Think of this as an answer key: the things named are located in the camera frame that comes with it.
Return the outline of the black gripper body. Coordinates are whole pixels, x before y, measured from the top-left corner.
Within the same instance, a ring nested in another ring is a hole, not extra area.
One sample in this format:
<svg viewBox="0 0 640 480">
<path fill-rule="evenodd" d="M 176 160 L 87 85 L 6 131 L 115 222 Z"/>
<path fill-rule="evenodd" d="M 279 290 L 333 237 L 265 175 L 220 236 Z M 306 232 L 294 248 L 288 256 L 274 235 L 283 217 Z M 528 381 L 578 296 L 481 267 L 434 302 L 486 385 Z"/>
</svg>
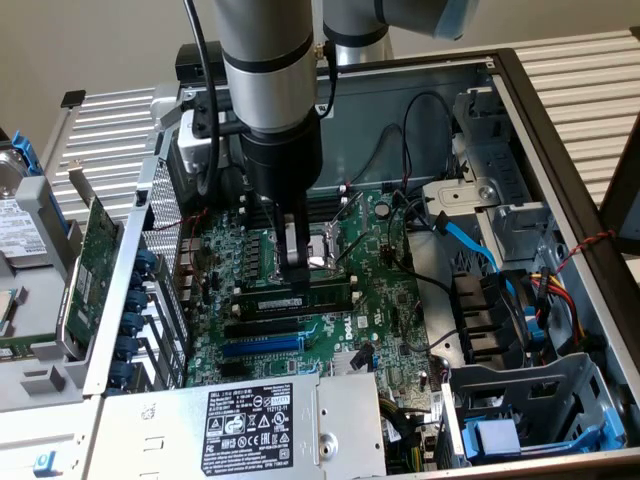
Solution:
<svg viewBox="0 0 640 480">
<path fill-rule="evenodd" d="M 279 133 L 240 135 L 246 170 L 255 191 L 285 213 L 303 208 L 323 163 L 321 120 L 312 108 L 295 127 Z"/>
</svg>

